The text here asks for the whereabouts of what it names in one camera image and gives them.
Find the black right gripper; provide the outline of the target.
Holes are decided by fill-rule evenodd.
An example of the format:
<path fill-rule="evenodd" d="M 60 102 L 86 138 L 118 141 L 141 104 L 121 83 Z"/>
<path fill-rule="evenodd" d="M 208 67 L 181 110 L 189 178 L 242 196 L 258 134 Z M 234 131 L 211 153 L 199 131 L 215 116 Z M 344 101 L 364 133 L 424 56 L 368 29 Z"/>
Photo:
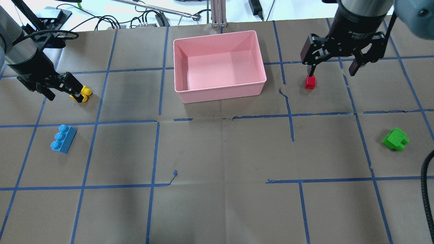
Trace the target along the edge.
<path fill-rule="evenodd" d="M 326 37 L 309 34 L 300 53 L 301 61 L 307 65 L 307 76 L 313 77 L 315 66 L 333 57 L 354 56 L 349 67 L 354 76 L 362 65 L 377 62 L 384 57 L 388 37 L 384 32 L 356 31 L 359 25 L 344 25 L 342 21 L 333 22 Z"/>

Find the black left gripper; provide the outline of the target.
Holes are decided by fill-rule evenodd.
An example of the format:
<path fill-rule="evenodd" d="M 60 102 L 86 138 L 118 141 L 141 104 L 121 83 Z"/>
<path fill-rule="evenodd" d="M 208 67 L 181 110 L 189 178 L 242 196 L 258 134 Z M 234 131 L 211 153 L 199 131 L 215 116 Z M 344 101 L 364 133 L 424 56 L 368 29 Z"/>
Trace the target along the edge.
<path fill-rule="evenodd" d="M 56 95 L 50 90 L 57 89 L 72 95 L 78 103 L 86 102 L 86 95 L 80 94 L 83 85 L 70 72 L 59 74 L 51 60 L 28 60 L 17 64 L 17 79 L 31 92 L 43 94 L 53 101 Z"/>

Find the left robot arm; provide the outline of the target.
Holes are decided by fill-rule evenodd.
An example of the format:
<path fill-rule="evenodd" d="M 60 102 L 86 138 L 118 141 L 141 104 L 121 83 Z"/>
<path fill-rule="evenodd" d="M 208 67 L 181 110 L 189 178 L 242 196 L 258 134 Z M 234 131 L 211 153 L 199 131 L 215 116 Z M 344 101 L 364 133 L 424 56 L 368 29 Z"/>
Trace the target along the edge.
<path fill-rule="evenodd" d="M 44 53 L 45 48 L 65 48 L 66 40 L 78 33 L 65 30 L 39 30 L 19 26 L 1 8 L 1 64 L 8 65 L 17 79 L 31 92 L 43 94 L 52 101 L 52 89 L 68 93 L 76 102 L 86 102 L 92 90 L 82 85 L 70 72 L 59 74 Z"/>

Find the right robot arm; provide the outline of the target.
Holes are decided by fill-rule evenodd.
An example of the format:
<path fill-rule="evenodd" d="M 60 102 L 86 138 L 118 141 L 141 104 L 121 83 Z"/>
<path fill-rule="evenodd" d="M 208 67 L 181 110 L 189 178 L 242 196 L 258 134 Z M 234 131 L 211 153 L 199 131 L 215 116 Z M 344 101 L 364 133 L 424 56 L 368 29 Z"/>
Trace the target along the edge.
<path fill-rule="evenodd" d="M 377 62 L 386 52 L 392 28 L 399 18 L 415 36 L 434 36 L 432 0 L 326 0 L 338 8 L 325 37 L 310 34 L 300 57 L 312 77 L 316 67 L 333 57 L 354 57 L 349 74 L 369 62 Z"/>

